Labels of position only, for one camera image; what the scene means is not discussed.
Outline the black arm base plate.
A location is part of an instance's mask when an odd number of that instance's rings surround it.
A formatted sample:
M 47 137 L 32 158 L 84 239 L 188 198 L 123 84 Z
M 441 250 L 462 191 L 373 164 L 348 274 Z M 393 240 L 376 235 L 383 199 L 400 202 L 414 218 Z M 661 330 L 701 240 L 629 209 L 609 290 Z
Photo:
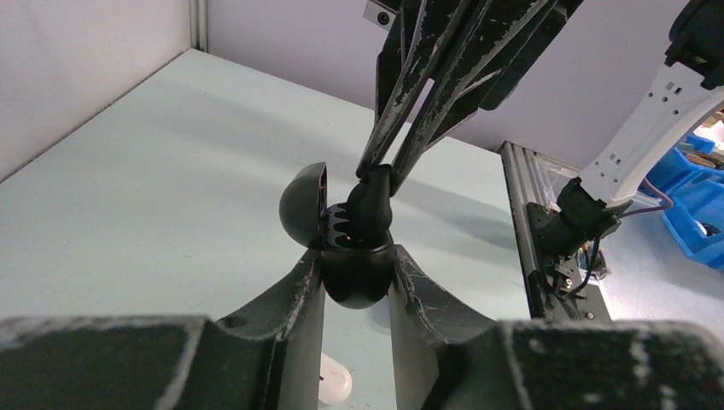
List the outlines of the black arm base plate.
M 540 231 L 556 213 L 535 202 L 525 206 L 530 241 L 530 266 L 526 268 L 526 285 L 530 314 L 547 321 L 610 322 L 600 288 L 590 280 L 574 296 L 568 294 L 580 285 L 585 273 L 576 255 L 563 257 L 543 251 Z

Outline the white earbud charging case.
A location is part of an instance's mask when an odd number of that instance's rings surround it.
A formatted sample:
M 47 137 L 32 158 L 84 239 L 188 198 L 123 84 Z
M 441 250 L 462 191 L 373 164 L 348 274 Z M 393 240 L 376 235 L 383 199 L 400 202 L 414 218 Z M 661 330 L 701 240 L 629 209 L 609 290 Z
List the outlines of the white earbud charging case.
M 337 360 L 321 354 L 318 400 L 325 405 L 340 404 L 350 396 L 352 388 L 351 372 Z

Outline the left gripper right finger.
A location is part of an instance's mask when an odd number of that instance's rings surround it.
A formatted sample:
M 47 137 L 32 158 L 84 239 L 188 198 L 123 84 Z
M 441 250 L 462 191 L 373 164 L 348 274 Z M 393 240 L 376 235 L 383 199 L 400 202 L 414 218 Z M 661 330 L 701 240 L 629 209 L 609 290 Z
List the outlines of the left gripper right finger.
M 399 409 L 720 409 L 723 347 L 676 321 L 490 319 L 402 246 L 389 291 Z

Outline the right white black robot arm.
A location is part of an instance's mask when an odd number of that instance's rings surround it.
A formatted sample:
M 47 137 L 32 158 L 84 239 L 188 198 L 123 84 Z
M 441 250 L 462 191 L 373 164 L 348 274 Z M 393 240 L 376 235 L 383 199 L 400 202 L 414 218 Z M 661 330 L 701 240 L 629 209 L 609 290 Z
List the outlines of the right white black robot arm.
M 576 1 L 399 1 L 377 58 L 376 117 L 356 174 L 394 194 L 423 153 L 506 98 L 578 8 Z M 690 1 L 663 65 L 603 151 L 563 188 L 534 233 L 540 261 L 599 243 L 629 214 L 646 174 L 723 102 L 723 4 Z

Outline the black earbud charging case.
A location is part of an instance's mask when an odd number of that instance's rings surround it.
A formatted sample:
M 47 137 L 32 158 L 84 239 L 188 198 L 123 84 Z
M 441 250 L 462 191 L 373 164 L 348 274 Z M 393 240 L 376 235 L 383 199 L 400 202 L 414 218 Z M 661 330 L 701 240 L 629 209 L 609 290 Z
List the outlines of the black earbud charging case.
M 302 168 L 279 201 L 283 229 L 298 244 L 320 256 L 320 274 L 327 294 L 339 305 L 366 309 L 379 302 L 391 285 L 394 241 L 376 248 L 356 246 L 347 234 L 346 201 L 327 203 L 328 175 L 324 162 Z

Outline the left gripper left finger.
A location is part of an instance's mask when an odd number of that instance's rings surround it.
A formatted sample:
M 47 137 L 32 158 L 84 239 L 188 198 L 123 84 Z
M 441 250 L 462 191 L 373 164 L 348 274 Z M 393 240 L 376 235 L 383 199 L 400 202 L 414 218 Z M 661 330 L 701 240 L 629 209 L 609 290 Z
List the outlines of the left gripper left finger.
M 314 409 L 320 255 L 219 320 L 20 316 L 1 323 L 4 409 Z

